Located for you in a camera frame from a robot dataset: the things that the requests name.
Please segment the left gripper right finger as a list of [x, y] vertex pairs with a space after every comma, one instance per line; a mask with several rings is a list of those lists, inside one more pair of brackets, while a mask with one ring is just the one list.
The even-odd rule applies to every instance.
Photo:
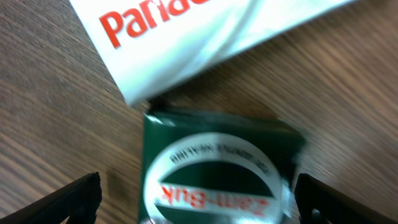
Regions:
[[298, 176], [294, 195], [301, 224], [397, 224], [309, 174]]

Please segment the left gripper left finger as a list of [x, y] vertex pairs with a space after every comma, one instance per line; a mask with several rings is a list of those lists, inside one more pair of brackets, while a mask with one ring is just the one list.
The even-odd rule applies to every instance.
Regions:
[[101, 201], [100, 175], [89, 173], [1, 218], [1, 224], [94, 224]]

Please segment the green Zam-Buk box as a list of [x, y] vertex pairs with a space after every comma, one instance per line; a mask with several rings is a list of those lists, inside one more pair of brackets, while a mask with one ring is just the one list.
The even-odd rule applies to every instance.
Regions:
[[303, 136], [278, 119], [144, 116], [140, 223], [283, 223]]

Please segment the white Panadol box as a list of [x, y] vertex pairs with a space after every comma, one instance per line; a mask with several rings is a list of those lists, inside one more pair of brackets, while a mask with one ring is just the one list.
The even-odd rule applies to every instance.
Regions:
[[72, 0], [134, 105], [349, 0]]

